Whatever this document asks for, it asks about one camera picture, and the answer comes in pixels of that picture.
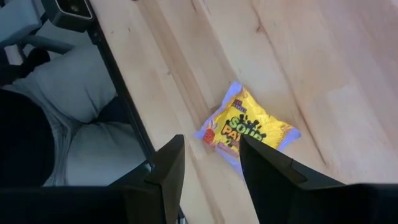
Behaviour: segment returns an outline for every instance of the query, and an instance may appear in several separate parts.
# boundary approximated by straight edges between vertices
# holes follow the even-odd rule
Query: wooden surface
[[[244,182],[193,137],[233,80],[301,130],[290,157],[398,182],[396,2],[91,0],[154,147],[185,135],[189,223],[258,222]]]

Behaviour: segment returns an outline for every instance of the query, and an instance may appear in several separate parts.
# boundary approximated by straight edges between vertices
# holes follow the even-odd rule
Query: wooden table
[[[189,223],[256,223],[244,182],[193,137],[239,80],[342,182],[397,182],[393,0],[91,0],[154,147],[186,138]]]

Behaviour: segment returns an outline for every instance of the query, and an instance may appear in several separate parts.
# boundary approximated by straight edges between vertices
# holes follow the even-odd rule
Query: black cloth
[[[54,139],[42,109],[0,90],[0,188],[40,187],[54,167]]]

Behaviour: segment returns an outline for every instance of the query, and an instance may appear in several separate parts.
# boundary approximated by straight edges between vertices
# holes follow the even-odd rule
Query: candy bag
[[[248,134],[280,151],[301,136],[298,129],[267,114],[242,84],[234,82],[221,107],[206,120],[195,136],[215,147],[242,177],[239,160],[242,134]]]

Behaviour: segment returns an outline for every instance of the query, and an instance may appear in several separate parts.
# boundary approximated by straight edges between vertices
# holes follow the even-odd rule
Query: gray fabric
[[[0,9],[0,48],[16,44],[42,26],[33,0],[14,0]]]
[[[41,106],[52,127],[55,167],[44,186],[110,184],[145,160],[129,125],[87,124],[116,96],[94,45],[73,49],[3,88]],[[105,172],[112,176],[105,179]]]

